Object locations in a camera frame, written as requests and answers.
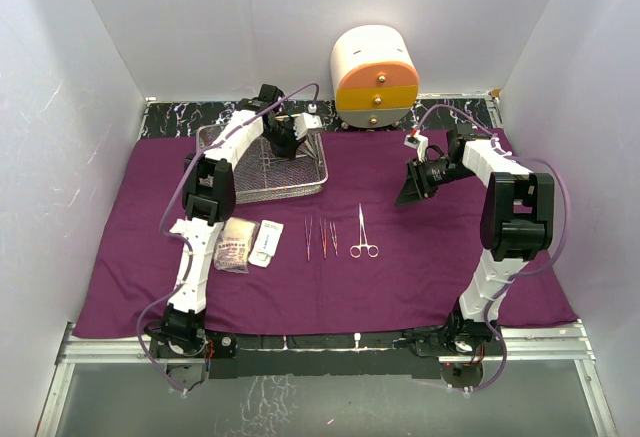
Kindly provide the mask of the metal mesh instrument tray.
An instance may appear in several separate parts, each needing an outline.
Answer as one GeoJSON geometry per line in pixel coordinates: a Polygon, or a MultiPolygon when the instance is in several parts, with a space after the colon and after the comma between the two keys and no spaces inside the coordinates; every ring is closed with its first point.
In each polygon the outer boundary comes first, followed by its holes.
{"type": "Polygon", "coordinates": [[[234,169],[236,203],[270,201],[320,192],[328,179],[325,153],[317,162],[297,150],[294,159],[273,155],[265,137],[255,139],[234,169]]]}

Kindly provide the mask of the steel hemostat forceps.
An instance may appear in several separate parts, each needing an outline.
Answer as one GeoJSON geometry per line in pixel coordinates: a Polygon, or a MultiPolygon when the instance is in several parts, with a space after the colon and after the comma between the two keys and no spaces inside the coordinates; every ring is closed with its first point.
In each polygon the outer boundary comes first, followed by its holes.
{"type": "Polygon", "coordinates": [[[375,244],[371,244],[368,241],[362,204],[359,204],[358,205],[358,243],[350,247],[349,255],[354,259],[358,259],[363,255],[366,255],[369,258],[377,258],[379,256],[379,253],[380,253],[379,247],[375,244]]]}

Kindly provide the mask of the small white blue packet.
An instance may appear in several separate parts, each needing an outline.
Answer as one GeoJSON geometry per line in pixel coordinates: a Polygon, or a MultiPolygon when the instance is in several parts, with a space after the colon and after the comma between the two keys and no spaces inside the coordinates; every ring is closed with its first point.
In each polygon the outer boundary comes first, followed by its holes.
{"type": "Polygon", "coordinates": [[[283,229],[282,223],[263,220],[254,244],[254,251],[258,254],[274,257],[283,229]]]}

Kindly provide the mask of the ribbed grip steel tweezers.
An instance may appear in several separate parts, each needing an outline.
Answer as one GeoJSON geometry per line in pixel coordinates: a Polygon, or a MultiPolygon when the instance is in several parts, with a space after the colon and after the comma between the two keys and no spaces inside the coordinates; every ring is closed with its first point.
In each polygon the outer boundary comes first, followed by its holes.
{"type": "Polygon", "coordinates": [[[330,237],[331,237],[331,242],[332,242],[332,246],[333,246],[333,250],[334,250],[334,255],[336,257],[338,257],[338,255],[339,255],[338,234],[337,234],[336,223],[334,221],[330,221],[329,222],[329,230],[330,230],[330,237]]]}

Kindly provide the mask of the straight steel tweezers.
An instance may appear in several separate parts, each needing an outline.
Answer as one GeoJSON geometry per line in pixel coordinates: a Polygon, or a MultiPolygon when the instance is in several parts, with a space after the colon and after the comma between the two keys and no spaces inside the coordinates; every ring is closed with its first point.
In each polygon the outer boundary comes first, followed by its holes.
{"type": "Polygon", "coordinates": [[[307,217],[304,219],[304,232],[305,232],[305,247],[307,261],[311,260],[311,246],[313,235],[313,217],[307,217]]]}

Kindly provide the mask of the curved tip steel tweezers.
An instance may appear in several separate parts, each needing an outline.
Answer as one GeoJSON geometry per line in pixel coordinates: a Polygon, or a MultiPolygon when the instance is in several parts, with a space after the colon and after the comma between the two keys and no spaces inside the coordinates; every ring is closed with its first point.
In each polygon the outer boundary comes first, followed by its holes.
{"type": "Polygon", "coordinates": [[[327,220],[325,218],[319,218],[319,229],[320,229],[320,238],[321,238],[321,246],[322,246],[322,255],[323,258],[327,258],[327,250],[328,250],[328,228],[327,228],[327,220]]]}

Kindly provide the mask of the white gauze pack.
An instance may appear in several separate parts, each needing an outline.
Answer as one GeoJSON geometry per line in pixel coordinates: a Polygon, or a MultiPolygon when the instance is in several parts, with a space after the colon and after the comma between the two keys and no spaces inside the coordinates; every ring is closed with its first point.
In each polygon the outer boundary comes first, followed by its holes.
{"type": "Polygon", "coordinates": [[[231,217],[220,232],[213,254],[216,270],[247,274],[259,224],[255,221],[231,217]]]}

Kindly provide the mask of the small white green packet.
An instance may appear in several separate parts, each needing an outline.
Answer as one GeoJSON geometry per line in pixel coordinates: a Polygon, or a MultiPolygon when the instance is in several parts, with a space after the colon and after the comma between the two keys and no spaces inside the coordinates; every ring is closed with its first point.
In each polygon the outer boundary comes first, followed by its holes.
{"type": "Polygon", "coordinates": [[[248,261],[254,266],[266,268],[270,265],[273,256],[274,254],[270,249],[254,248],[249,255],[248,261]]]}

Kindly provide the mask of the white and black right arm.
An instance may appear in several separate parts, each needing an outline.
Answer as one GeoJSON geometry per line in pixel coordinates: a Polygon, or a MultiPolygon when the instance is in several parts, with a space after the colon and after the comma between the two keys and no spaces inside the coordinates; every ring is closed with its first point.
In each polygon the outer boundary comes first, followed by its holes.
{"type": "Polygon", "coordinates": [[[397,205],[432,198],[441,186],[470,177],[486,189],[479,263],[445,324],[430,338],[454,353],[472,355],[494,339],[500,305],[516,275],[552,242],[555,181],[518,163],[497,135],[478,134],[469,124],[448,131],[446,150],[417,129],[404,143],[416,156],[407,163],[397,205]]]}

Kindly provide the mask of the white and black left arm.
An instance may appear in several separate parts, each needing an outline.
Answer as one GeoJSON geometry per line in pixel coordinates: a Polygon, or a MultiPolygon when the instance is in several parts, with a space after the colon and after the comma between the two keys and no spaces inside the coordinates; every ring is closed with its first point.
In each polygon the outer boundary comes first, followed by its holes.
{"type": "Polygon", "coordinates": [[[160,231],[182,244],[182,255],[174,289],[166,303],[160,326],[147,334],[176,353],[194,356],[207,345],[204,317],[206,288],[211,260],[224,225],[236,206],[234,171],[260,137],[273,152],[292,158],[306,139],[299,128],[301,117],[278,116],[287,96],[278,87],[261,86],[256,97],[245,98],[209,145],[187,156],[185,168],[165,210],[160,231]]]}

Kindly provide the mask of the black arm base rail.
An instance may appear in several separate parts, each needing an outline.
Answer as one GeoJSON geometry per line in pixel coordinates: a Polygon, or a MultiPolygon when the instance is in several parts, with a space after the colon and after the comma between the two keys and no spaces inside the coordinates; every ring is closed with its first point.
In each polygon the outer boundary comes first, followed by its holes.
{"type": "Polygon", "coordinates": [[[145,329],[151,355],[176,366],[202,359],[210,379],[257,376],[451,377],[456,385],[483,379],[483,361],[501,358],[500,342],[467,339],[446,344],[437,328],[397,332],[268,336],[199,331],[190,343],[172,341],[160,329],[145,329]]]}

